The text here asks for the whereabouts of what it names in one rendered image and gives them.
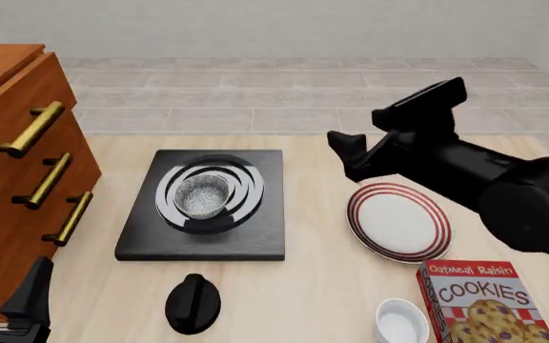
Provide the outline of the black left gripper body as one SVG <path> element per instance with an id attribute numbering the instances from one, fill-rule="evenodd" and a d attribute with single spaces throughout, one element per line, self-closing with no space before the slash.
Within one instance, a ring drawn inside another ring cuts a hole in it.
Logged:
<path id="1" fill-rule="evenodd" d="M 51 329 L 48 314 L 9 316 L 0 323 L 0 343 L 47 343 Z"/>

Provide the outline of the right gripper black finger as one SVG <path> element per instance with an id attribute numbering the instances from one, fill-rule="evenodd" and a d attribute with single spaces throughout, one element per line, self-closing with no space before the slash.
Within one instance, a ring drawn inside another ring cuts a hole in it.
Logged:
<path id="1" fill-rule="evenodd" d="M 365 134 L 350 135 L 339 131 L 329 131 L 327 141 L 344 168 L 363 169 L 366 167 L 368 151 Z"/>

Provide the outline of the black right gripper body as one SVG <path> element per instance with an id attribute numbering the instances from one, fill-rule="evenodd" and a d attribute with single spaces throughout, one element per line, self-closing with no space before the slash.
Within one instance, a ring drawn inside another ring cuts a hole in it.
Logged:
<path id="1" fill-rule="evenodd" d="M 360 182 L 398 173 L 415 182 L 443 182 L 446 170 L 436 155 L 445 143 L 444 133 L 390 131 L 372 148 L 367 147 L 365 168 L 347 168 L 347 178 Z"/>

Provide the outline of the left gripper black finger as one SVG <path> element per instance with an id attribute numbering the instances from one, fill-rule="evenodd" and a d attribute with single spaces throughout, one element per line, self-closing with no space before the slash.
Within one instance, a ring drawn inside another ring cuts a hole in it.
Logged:
<path id="1" fill-rule="evenodd" d="M 0 308 L 9 330 L 27 330 L 32 325 L 51 324 L 49 294 L 53 263 L 39 256 L 12 296 Z"/>

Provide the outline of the white plate with red rings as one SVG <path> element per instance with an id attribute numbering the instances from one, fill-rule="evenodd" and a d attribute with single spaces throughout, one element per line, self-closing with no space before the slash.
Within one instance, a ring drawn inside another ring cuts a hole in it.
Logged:
<path id="1" fill-rule="evenodd" d="M 364 247 L 396 262 L 439 259 L 452 246 L 452 225 L 444 210 L 425 193 L 406 185 L 361 186 L 350 196 L 345 216 L 351 233 Z"/>

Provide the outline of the flat black stove plate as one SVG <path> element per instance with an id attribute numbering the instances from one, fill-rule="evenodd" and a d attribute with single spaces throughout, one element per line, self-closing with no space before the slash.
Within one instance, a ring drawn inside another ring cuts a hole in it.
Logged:
<path id="1" fill-rule="evenodd" d="M 191 219 L 173 202 L 186 179 L 216 175 L 231 196 L 211 219 Z M 114 250 L 119 261 L 282 261 L 283 154 L 160 150 L 153 157 Z"/>

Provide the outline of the black patterned bowl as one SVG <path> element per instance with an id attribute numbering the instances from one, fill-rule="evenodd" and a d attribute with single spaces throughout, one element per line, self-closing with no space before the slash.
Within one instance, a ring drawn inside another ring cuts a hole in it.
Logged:
<path id="1" fill-rule="evenodd" d="M 230 198 L 228 182 L 212 174 L 185 179 L 173 195 L 173 203 L 190 219 L 211 219 L 223 211 Z"/>

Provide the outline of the round black stove knob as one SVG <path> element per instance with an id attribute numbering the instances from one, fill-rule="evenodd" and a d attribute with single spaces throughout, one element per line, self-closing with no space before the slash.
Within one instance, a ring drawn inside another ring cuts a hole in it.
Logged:
<path id="1" fill-rule="evenodd" d="M 221 310 L 217 287 L 199 273 L 189 273 L 169 294 L 165 316 L 171 328 L 185 335 L 207 331 Z"/>

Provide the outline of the oatmeal raisin cookies box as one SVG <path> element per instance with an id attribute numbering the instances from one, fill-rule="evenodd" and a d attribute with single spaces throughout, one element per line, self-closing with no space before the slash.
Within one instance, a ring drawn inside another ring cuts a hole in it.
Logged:
<path id="1" fill-rule="evenodd" d="M 426 260 L 417 283 L 437 343 L 549 343 L 510 262 Z"/>

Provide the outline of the small white ramekin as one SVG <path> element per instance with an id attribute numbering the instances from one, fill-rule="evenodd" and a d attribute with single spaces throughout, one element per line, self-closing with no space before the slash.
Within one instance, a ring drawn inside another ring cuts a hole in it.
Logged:
<path id="1" fill-rule="evenodd" d="M 406 299 L 386 299 L 375 313 L 377 343 L 427 343 L 429 322 L 424 313 Z"/>

